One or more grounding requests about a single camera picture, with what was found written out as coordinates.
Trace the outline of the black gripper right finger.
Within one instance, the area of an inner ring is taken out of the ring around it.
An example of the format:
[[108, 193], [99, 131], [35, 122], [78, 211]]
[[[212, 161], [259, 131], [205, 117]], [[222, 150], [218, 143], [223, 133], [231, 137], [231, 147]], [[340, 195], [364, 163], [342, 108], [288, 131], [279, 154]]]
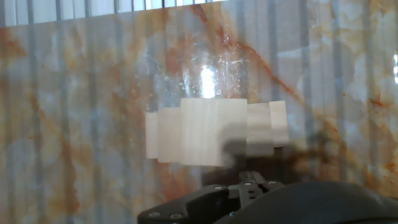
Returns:
[[253, 190], [250, 190], [250, 199], [255, 199], [264, 193], [284, 187], [276, 180], [266, 180], [259, 172], [250, 172], [254, 181]]

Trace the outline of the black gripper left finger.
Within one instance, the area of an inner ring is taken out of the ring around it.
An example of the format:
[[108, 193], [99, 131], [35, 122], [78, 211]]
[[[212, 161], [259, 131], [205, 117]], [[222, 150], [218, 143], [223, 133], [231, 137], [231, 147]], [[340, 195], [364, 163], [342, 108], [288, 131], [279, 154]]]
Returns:
[[137, 224], [211, 224], [241, 208], [239, 185], [213, 184], [141, 212]]

